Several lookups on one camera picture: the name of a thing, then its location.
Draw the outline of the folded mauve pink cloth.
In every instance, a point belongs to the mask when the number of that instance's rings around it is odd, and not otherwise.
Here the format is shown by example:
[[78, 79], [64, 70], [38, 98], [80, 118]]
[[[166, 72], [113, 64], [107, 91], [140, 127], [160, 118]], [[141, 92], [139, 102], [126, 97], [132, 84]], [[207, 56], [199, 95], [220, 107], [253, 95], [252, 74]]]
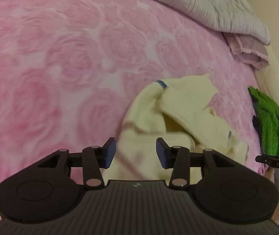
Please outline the folded mauve pink cloth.
[[252, 65], [257, 70], [269, 66], [265, 45], [255, 37], [225, 32], [222, 35], [236, 60]]

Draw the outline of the green knitted sweater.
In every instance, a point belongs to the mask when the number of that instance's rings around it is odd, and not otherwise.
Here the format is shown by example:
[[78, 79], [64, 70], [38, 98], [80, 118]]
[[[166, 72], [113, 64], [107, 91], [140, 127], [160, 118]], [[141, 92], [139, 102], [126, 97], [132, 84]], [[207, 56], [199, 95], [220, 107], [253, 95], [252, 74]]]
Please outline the green knitted sweater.
[[250, 86], [249, 94], [255, 110], [253, 126], [260, 139], [263, 154], [279, 156], [279, 106], [260, 90]]

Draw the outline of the pink rose pattern bedspread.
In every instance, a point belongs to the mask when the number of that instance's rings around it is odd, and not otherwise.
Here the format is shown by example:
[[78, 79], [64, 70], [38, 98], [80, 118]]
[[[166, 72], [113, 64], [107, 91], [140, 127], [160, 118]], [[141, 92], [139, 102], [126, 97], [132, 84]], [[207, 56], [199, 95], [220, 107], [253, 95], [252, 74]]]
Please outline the pink rose pattern bedspread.
[[220, 32], [153, 0], [0, 0], [0, 181], [58, 147], [116, 136], [133, 98], [161, 78], [209, 73], [212, 105], [248, 140], [247, 87]]

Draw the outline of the cream white fleece garment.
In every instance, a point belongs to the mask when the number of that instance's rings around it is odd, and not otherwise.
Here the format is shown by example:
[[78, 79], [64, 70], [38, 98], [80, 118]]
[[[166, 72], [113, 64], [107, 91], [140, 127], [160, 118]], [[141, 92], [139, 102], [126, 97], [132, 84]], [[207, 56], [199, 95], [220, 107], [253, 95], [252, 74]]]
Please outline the cream white fleece garment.
[[159, 137], [170, 146], [195, 153], [213, 149], [244, 164], [248, 144], [209, 107], [217, 92], [206, 74], [163, 79], [145, 87], [124, 117], [117, 154], [104, 171], [104, 180], [169, 181], [171, 171], [162, 167], [155, 148]]

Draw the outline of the lavender grey quilt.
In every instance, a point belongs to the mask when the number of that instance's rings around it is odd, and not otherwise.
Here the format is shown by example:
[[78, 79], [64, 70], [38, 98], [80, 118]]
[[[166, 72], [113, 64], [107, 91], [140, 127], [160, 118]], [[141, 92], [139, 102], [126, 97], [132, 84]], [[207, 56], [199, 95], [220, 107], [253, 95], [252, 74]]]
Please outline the lavender grey quilt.
[[269, 45], [267, 26], [247, 0], [155, 0], [215, 31], [243, 34]]

